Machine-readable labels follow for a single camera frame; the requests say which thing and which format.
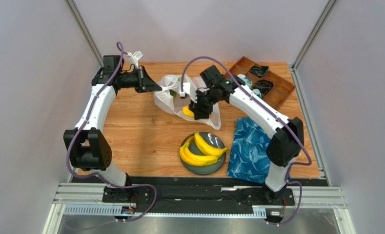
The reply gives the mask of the white plastic bag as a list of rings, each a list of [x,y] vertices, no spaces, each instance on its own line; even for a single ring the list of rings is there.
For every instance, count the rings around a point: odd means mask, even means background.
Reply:
[[[180,118],[183,118],[191,122],[199,122],[207,124],[213,127],[215,130],[221,128],[221,115],[219,105],[215,104],[213,106],[213,112],[209,119],[199,119],[195,120],[193,118],[187,117],[182,113],[182,108],[188,106],[191,103],[190,97],[185,99],[180,98],[178,91],[181,83],[181,75],[165,75],[160,81],[157,82],[159,86],[162,87],[162,91],[154,92],[154,103],[161,110],[171,114],[177,115]],[[174,90],[177,92],[177,97],[173,99],[170,95],[169,90]]]

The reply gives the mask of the yellow fake banana bunch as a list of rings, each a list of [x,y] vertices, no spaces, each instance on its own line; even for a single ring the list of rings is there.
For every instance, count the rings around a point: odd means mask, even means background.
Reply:
[[[185,143],[180,147],[179,154],[183,162],[191,166],[209,166],[219,161],[217,156],[202,156],[192,153],[189,150],[189,146],[193,141],[193,137],[189,137]]]

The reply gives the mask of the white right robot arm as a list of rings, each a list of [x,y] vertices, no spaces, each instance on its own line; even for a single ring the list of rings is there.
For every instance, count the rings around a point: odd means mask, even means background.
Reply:
[[[189,109],[195,119],[209,118],[213,105],[225,101],[247,114],[270,138],[266,154],[270,168],[264,185],[272,193],[278,193],[286,186],[290,167],[304,148],[302,121],[279,113],[270,107],[238,77],[229,74],[226,78],[212,65],[200,74],[205,90],[187,84],[181,78],[180,95],[191,97]]]

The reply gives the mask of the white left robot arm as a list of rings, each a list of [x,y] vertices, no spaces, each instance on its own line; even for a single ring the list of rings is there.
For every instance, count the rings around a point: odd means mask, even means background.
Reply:
[[[134,88],[137,93],[161,91],[162,88],[139,65],[141,51],[126,52],[132,71],[124,71],[121,55],[103,57],[103,67],[91,81],[87,107],[74,129],[65,130],[66,166],[76,178],[96,176],[108,187],[132,189],[130,177],[112,161],[112,149],[103,135],[109,108],[120,89]]]

